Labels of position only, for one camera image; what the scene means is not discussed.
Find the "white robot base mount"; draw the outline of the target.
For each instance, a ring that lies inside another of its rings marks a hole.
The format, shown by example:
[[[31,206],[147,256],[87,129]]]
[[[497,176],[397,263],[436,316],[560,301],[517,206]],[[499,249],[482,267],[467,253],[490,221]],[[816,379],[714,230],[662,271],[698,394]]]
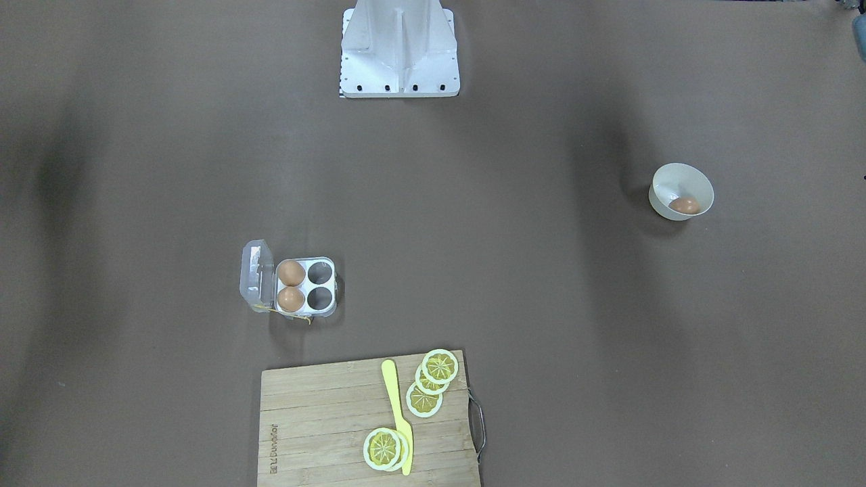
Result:
[[[341,28],[341,97],[459,95],[455,15],[441,2],[359,1],[344,10]]]

